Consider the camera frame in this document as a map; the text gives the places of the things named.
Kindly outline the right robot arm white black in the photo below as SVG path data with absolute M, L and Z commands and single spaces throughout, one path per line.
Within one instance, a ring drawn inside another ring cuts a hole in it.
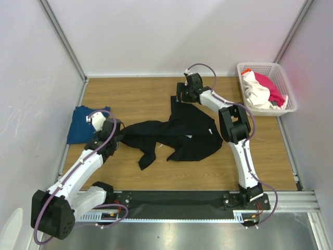
M 177 84 L 177 100 L 199 103 L 218 113 L 222 139 L 232 149 L 238 169 L 239 203 L 245 209 L 252 209 L 264 192 L 250 152 L 251 127 L 245 106 L 228 101 L 210 87 L 204 87 L 198 73 L 186 72 L 184 76 L 186 81 Z

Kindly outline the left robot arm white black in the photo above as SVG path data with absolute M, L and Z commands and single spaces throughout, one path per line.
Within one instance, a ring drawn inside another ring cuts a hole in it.
M 77 219 L 96 207 L 110 208 L 116 200 L 113 186 L 97 181 L 85 192 L 83 184 L 118 149 L 124 133 L 119 119 L 92 115 L 95 134 L 85 145 L 75 164 L 47 190 L 37 190 L 32 196 L 31 228 L 38 243 L 38 232 L 65 239 Z

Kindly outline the black t shirt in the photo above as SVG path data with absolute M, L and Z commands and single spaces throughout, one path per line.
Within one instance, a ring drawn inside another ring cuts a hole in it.
M 141 170 L 156 160 L 156 144 L 174 149 L 167 161 L 201 161 L 216 153 L 223 144 L 215 121 L 192 104 L 170 97 L 171 115 L 166 122 L 148 120 L 123 129 L 121 142 L 139 149 Z

